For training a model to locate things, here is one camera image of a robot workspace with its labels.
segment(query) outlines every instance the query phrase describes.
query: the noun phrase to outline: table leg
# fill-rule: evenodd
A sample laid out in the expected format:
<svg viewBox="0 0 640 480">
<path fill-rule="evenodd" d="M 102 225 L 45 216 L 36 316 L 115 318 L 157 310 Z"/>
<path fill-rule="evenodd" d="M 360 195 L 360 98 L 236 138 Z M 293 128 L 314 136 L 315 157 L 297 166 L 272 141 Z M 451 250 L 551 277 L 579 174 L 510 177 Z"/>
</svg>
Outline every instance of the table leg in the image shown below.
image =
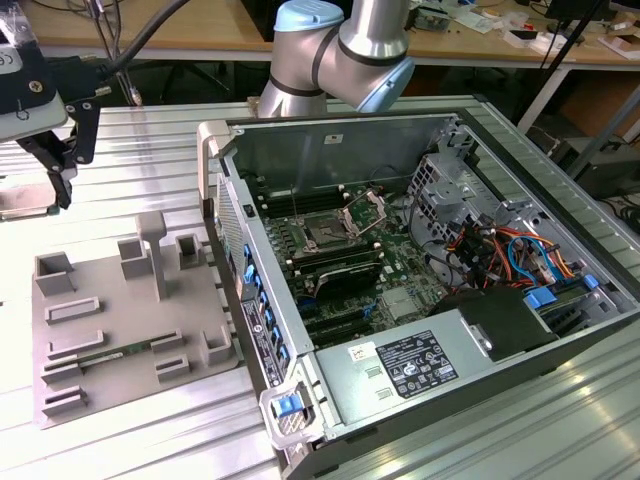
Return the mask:
<svg viewBox="0 0 640 480">
<path fill-rule="evenodd" d="M 542 87 L 542 90 L 540 90 L 540 93 L 538 93 L 538 96 L 518 123 L 519 130 L 527 133 L 529 128 L 531 128 L 531 125 L 533 125 L 533 122 L 535 122 L 536 118 L 538 118 L 540 113 L 542 113 L 542 110 L 547 106 L 547 103 L 549 103 L 549 100 L 551 100 L 551 97 L 556 93 L 570 71 L 571 70 L 569 68 L 560 67 L 553 72 L 549 81 L 544 87 Z"/>
</svg>

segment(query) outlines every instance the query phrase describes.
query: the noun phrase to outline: paper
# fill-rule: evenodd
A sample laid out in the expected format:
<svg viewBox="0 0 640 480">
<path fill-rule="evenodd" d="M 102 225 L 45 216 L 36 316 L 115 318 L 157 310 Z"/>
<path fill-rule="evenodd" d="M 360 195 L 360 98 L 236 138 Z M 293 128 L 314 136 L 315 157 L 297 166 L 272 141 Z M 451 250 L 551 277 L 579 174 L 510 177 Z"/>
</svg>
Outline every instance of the paper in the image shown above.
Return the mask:
<svg viewBox="0 0 640 480">
<path fill-rule="evenodd" d="M 493 20 L 473 12 L 461 13 L 456 16 L 455 21 L 483 34 L 493 30 Z"/>
</svg>

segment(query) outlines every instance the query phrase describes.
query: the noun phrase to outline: screw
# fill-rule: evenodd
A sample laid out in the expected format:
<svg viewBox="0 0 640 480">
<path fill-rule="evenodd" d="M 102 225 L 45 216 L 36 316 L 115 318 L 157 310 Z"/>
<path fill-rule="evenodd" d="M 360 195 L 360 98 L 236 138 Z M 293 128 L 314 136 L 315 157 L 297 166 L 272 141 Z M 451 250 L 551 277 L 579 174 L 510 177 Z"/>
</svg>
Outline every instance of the screw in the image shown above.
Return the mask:
<svg viewBox="0 0 640 480">
<path fill-rule="evenodd" d="M 29 90 L 31 90 L 34 93 L 40 93 L 42 92 L 42 90 L 44 90 L 44 87 L 37 80 L 32 80 L 29 82 Z"/>
</svg>

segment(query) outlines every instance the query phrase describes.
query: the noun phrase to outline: blue wire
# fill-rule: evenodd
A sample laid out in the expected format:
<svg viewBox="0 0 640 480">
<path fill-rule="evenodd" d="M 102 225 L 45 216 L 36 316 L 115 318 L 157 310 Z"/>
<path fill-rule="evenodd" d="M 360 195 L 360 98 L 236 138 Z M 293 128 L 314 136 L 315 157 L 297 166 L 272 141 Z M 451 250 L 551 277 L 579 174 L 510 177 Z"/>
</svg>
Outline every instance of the blue wire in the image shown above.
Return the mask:
<svg viewBox="0 0 640 480">
<path fill-rule="evenodd" d="M 538 247 L 538 250 L 540 250 L 540 253 L 542 254 L 542 257 L 544 258 L 544 261 L 547 264 L 547 267 L 549 267 L 549 270 L 551 271 L 551 273 L 553 273 L 554 277 L 556 277 L 556 280 L 560 280 L 560 278 L 558 278 L 558 276 L 556 274 L 555 266 L 551 262 L 551 259 L 549 258 L 549 255 L 547 255 L 547 252 L 544 249 L 544 247 L 542 246 L 542 244 L 538 240 L 536 240 L 535 238 L 527 237 L 526 235 L 515 237 L 513 240 L 511 240 L 511 242 L 509 242 L 509 247 L 507 248 L 507 254 L 509 256 L 509 263 L 511 263 L 511 266 L 514 268 L 514 270 L 516 270 L 518 273 L 524 275 L 529 280 L 531 280 L 535 286 L 538 285 L 538 282 L 536 281 L 536 278 L 531 273 L 527 272 L 526 270 L 523 270 L 522 268 L 520 268 L 516 264 L 516 259 L 515 259 L 515 256 L 513 254 L 513 245 L 514 245 L 515 241 L 518 240 L 518 239 L 529 240 L 533 245 Z"/>
</svg>

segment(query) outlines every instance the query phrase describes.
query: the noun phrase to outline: metal workbench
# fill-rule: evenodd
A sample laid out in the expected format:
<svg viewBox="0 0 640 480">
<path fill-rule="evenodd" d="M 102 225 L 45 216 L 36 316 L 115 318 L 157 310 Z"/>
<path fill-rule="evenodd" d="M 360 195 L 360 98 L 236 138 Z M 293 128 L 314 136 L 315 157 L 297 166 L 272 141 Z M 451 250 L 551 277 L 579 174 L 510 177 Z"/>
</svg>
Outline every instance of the metal workbench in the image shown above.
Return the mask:
<svg viewBox="0 0 640 480">
<path fill-rule="evenodd" d="M 640 276 L 635 240 L 612 232 L 600 220 L 600 207 L 586 196 L 563 198 L 566 180 L 540 164 L 540 152 L 507 130 L 490 105 L 473 97 L 440 97 L 403 100 L 396 108 L 421 106 L 467 108 Z M 72 262 L 115 255 L 115 240 L 135 234 L 134 215 L 157 209 L 169 230 L 164 243 L 186 232 L 206 241 L 198 209 L 196 127 L 247 115 L 243 104 L 105 110 L 95 162 L 74 180 L 70 210 L 0 224 L 0 477 L 279 478 L 244 366 L 49 430 L 30 423 L 33 256 L 62 249 Z M 517 194 L 509 177 L 492 170 L 490 159 L 481 159 L 481 166 L 483 161 L 487 176 L 505 194 Z M 0 176 L 17 174 L 42 172 L 17 146 L 0 146 Z M 640 323 L 545 377 L 349 462 L 326 478 L 638 478 L 638 392 Z"/>
</svg>

